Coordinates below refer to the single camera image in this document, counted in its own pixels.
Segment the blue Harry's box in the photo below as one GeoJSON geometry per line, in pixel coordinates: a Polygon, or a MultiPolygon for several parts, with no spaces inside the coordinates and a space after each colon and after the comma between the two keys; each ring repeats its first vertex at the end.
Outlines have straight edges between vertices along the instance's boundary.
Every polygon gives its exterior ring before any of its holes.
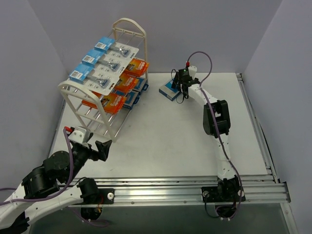
{"type": "Polygon", "coordinates": [[[129,110],[132,110],[134,105],[136,105],[140,99],[140,93],[138,91],[135,91],[135,90],[132,90],[132,91],[128,92],[127,94],[123,93],[121,91],[115,91],[115,93],[117,95],[121,95],[121,96],[126,97],[126,100],[123,104],[123,108],[129,109],[129,110]]]}
{"type": "Polygon", "coordinates": [[[165,96],[168,100],[174,101],[181,92],[178,89],[172,88],[173,81],[169,80],[159,88],[159,93],[165,96]]]}
{"type": "Polygon", "coordinates": [[[136,78],[136,81],[137,81],[137,84],[133,88],[133,90],[136,92],[139,92],[139,94],[141,95],[142,92],[147,91],[149,87],[148,79],[139,77],[139,78],[136,78]]]}

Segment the orange Gillette Fusion box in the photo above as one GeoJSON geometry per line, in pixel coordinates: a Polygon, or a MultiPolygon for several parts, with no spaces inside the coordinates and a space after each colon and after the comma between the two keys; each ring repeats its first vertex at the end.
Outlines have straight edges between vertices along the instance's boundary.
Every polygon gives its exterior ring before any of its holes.
{"type": "Polygon", "coordinates": [[[133,58],[124,70],[125,74],[140,77],[148,69],[149,63],[139,58],[133,58]]]}

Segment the blue Gillette razor blister pack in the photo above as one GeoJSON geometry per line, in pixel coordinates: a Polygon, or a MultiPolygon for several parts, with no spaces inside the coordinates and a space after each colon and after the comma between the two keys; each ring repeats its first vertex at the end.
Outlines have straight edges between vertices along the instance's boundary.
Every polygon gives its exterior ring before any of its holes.
{"type": "Polygon", "coordinates": [[[136,47],[116,42],[113,38],[108,37],[102,37],[94,45],[94,49],[124,59],[132,59],[139,52],[139,49],[136,47]]]}

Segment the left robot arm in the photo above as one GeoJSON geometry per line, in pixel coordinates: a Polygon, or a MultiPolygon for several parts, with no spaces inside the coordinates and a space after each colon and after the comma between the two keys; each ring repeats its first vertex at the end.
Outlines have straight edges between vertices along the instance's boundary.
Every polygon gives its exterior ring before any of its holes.
{"type": "Polygon", "coordinates": [[[105,162],[112,141],[95,141],[92,149],[89,140],[93,133],[83,127],[64,127],[67,151],[54,152],[34,168],[12,194],[0,204],[0,232],[2,234],[26,234],[32,224],[58,210],[76,204],[94,204],[95,208],[82,208],[84,221],[92,223],[102,213],[104,204],[114,202],[114,189],[101,189],[93,178],[73,179],[86,161],[105,162]]]}

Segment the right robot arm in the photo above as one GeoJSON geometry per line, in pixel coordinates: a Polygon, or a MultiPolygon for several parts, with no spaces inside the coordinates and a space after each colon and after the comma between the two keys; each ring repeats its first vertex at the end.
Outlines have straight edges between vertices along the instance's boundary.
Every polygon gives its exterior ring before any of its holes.
{"type": "Polygon", "coordinates": [[[172,88],[180,91],[183,99],[192,98],[203,108],[203,129],[214,141],[218,177],[216,195],[220,200],[228,201],[235,195],[243,196],[241,178],[230,157],[228,103],[205,90],[195,74],[193,67],[175,71],[172,88]]]}

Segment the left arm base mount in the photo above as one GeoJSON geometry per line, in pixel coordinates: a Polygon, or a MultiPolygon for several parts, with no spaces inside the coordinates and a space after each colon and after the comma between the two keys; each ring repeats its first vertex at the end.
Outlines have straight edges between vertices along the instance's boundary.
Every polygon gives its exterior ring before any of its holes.
{"type": "Polygon", "coordinates": [[[92,191],[82,195],[82,205],[109,205],[114,203],[115,189],[100,188],[97,191],[92,191]]]}

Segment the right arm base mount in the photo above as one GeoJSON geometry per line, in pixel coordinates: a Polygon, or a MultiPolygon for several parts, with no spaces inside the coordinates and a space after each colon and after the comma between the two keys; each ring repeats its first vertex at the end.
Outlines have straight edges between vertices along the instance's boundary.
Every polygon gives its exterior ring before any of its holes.
{"type": "Polygon", "coordinates": [[[219,188],[217,186],[201,187],[202,200],[207,203],[238,202],[240,199],[240,188],[219,188]]]}

